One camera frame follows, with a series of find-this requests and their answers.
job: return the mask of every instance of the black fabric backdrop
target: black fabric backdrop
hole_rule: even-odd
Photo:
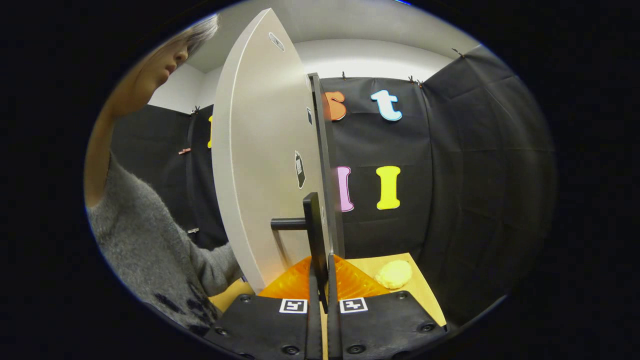
[[[447,321],[461,325],[528,271],[547,233],[554,151],[534,99],[484,47],[422,84],[322,79],[344,94],[332,123],[338,166],[351,168],[354,209],[342,214],[347,258],[409,252]],[[385,120],[371,95],[388,90],[403,116]],[[211,167],[212,106],[189,116],[146,106],[120,121],[113,152],[150,183],[200,247],[228,242]],[[191,152],[178,155],[183,148]],[[397,166],[396,209],[379,210],[376,169]]]

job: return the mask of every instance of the woman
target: woman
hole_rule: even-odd
[[[217,29],[213,15],[158,47],[125,75],[96,120],[84,170],[89,221],[114,272],[142,301],[199,335],[221,314],[207,297],[242,276],[230,245],[213,251],[195,246],[158,194],[124,170],[110,147],[118,119],[142,109]]]

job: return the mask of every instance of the gray fuzzy sweater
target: gray fuzzy sweater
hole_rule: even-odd
[[[87,213],[102,254],[140,300],[196,334],[211,328],[221,312],[207,297],[242,276],[229,244],[198,248],[160,196],[113,153],[104,196]]]

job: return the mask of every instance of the white ceiling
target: white ceiling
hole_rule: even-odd
[[[216,35],[187,63],[207,73],[224,65],[238,36],[258,13],[272,8],[295,44],[311,40],[381,40],[449,58],[479,42],[454,26],[394,0],[248,0],[219,12]]]

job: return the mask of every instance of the clip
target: clip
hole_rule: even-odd
[[[455,50],[454,48],[451,48],[451,50],[455,51],[456,53],[458,53],[458,55],[462,56],[462,58],[465,58],[464,55],[462,55],[458,50]]]

